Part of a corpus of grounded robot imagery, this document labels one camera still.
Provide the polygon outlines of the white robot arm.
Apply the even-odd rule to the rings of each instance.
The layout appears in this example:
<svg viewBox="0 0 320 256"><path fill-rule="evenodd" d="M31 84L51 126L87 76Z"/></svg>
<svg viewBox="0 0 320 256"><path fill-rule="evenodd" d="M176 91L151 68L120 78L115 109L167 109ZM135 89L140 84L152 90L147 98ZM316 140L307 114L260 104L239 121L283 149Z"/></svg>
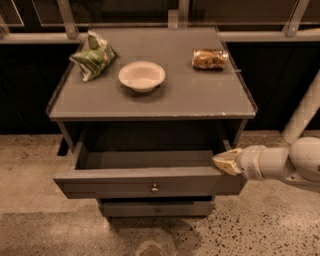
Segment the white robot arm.
<svg viewBox="0 0 320 256"><path fill-rule="evenodd" d="M302 133L320 107L320 71L310 84L282 132L286 147L264 145L236 148L213 157L215 166L248 180L274 179L318 192L320 189L320 139Z"/></svg>

